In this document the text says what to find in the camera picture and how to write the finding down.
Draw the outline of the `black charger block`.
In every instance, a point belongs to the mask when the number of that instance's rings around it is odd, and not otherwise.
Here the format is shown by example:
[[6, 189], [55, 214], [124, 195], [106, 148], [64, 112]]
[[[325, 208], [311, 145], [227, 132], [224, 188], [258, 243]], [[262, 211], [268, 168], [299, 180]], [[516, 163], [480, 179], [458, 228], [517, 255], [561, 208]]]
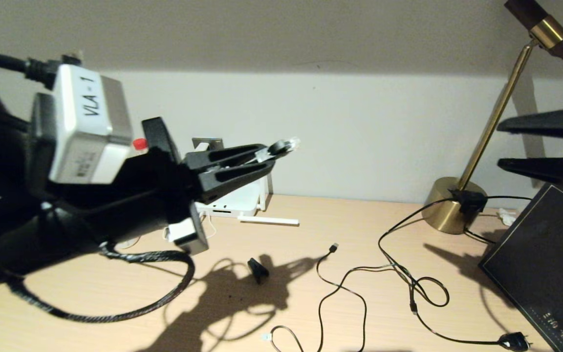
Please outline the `black charger block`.
[[450, 192], [453, 199], [460, 205], [460, 213], [465, 215], [482, 212], [488, 201], [487, 196], [482, 192], [460, 189], [452, 189]]

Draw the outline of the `small black clip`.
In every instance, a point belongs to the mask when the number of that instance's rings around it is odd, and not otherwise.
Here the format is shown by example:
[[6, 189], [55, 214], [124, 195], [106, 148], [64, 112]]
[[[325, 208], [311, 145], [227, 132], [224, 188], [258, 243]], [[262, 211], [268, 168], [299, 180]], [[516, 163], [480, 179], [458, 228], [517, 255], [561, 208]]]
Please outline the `small black clip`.
[[270, 276], [269, 270], [255, 258], [250, 258], [247, 261], [247, 266], [258, 285], [262, 285], [264, 281]]

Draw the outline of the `black ethernet cable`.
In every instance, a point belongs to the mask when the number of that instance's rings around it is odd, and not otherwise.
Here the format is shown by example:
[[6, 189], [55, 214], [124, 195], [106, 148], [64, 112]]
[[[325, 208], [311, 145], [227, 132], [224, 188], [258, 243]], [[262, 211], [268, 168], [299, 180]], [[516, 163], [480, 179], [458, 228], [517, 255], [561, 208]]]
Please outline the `black ethernet cable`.
[[294, 152], [300, 146], [301, 140], [297, 137], [281, 139], [272, 145], [265, 147], [255, 153], [258, 163], [275, 160]]

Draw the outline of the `white router with antennas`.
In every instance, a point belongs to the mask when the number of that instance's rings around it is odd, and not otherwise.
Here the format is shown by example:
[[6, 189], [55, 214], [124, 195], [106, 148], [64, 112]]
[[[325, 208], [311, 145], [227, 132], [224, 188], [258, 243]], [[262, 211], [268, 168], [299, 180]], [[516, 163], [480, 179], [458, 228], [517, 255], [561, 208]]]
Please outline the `white router with antennas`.
[[272, 195], [272, 177], [264, 176], [249, 183], [212, 203], [196, 203], [199, 213], [208, 218], [234, 218], [244, 223], [265, 223], [270, 225], [299, 226], [299, 219], [268, 218], [258, 216], [266, 211], [269, 196]]

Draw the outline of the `grey wall socket plate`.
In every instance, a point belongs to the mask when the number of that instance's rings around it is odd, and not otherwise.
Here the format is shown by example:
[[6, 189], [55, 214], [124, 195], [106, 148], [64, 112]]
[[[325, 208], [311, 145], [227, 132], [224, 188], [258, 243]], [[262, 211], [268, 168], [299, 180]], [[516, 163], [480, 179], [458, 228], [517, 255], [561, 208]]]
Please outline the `grey wall socket plate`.
[[221, 150], [224, 149], [223, 140], [221, 138], [192, 138], [195, 152], [203, 152], [207, 150]]

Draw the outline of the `brass desk lamp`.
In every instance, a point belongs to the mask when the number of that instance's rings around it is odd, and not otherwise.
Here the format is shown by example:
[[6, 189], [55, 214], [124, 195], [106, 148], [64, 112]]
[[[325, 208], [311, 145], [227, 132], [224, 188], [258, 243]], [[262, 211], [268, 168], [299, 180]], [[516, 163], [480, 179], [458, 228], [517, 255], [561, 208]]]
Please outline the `brass desk lamp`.
[[549, 14], [538, 3], [538, 0], [506, 0], [504, 6], [527, 29], [530, 40], [520, 50], [507, 83], [499, 94], [498, 101], [461, 176], [437, 179], [432, 185], [424, 207], [421, 209], [422, 218], [428, 225], [447, 234], [466, 233], [480, 214], [480, 212], [469, 215], [460, 213], [460, 205], [453, 199], [450, 190], [482, 192], [488, 200], [491, 199], [491, 196], [482, 187], [472, 182], [472, 175], [476, 171], [494, 132], [497, 131], [498, 124], [505, 120], [503, 119], [503, 112], [513, 96], [532, 51], [536, 47], [540, 47], [550, 56], [563, 61], [563, 25]]

